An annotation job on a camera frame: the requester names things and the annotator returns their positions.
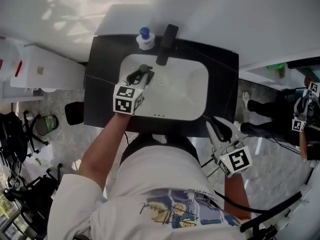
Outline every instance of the red stripe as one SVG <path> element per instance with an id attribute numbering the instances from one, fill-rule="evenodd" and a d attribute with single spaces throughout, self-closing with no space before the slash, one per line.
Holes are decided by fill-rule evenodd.
<path id="1" fill-rule="evenodd" d="M 20 72 L 20 69 L 21 69 L 21 66 L 22 66 L 22 60 L 20 60 L 20 63 L 19 63 L 19 66 L 18 66 L 18 69 L 16 70 L 15 72 L 15 78 L 18 76 L 19 72 Z"/>

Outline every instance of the cartoon print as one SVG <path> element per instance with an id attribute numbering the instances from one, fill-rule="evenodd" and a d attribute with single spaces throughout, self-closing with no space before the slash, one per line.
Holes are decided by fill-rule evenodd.
<path id="1" fill-rule="evenodd" d="M 148 211 L 152 221 L 170 225 L 173 229 L 201 225 L 227 224 L 239 226 L 232 215 L 210 204 L 203 194 L 183 190 L 156 189 L 141 203 L 140 214 Z"/>

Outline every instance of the white t-shirt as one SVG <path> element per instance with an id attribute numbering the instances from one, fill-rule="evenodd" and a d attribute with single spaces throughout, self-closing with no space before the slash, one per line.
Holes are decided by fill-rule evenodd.
<path id="1" fill-rule="evenodd" d="M 48 240 L 244 240 L 240 221 L 213 206 L 197 160 L 168 146 L 144 147 L 120 166 L 107 202 L 97 183 L 64 175 L 54 197 Z"/>

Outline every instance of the sink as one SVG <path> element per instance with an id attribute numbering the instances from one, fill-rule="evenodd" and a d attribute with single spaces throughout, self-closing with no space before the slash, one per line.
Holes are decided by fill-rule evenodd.
<path id="1" fill-rule="evenodd" d="M 145 88 L 145 100 L 135 115 L 142 117 L 192 121 L 205 111 L 208 70 L 198 61 L 169 57 L 165 66 L 156 64 L 157 56 L 131 54 L 120 66 L 119 80 L 140 65 L 152 66 L 154 76 Z"/>

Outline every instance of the white sneaker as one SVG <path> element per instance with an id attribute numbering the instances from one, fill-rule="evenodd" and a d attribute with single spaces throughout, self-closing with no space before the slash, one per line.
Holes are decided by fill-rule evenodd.
<path id="1" fill-rule="evenodd" d="M 243 99 L 245 108 L 248 109 L 248 102 L 251 100 L 250 94 L 247 91 L 243 91 L 242 92 L 242 99 Z"/>
<path id="2" fill-rule="evenodd" d="M 241 123 L 239 121 L 234 121 L 233 124 L 240 131 Z"/>

